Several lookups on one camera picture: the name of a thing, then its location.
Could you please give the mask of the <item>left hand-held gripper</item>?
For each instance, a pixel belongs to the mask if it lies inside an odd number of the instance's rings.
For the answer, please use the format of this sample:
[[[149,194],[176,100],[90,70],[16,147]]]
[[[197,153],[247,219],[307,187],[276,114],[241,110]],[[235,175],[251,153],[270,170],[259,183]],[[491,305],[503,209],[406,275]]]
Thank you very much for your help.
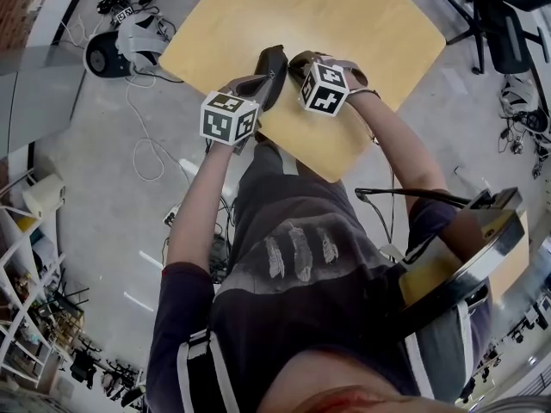
[[[201,104],[200,136],[229,146],[248,139],[257,126],[257,102],[265,102],[271,91],[268,81],[267,75],[249,75],[211,91]]]

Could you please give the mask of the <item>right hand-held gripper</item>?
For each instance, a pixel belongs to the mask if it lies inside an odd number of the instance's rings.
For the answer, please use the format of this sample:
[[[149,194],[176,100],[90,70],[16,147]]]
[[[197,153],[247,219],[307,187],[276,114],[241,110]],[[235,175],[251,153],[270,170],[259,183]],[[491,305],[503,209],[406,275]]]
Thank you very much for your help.
[[[362,88],[368,86],[368,79],[357,64],[318,52],[301,52],[288,66],[288,75],[300,88],[302,107],[331,117],[338,114],[352,91],[346,72],[352,74]]]

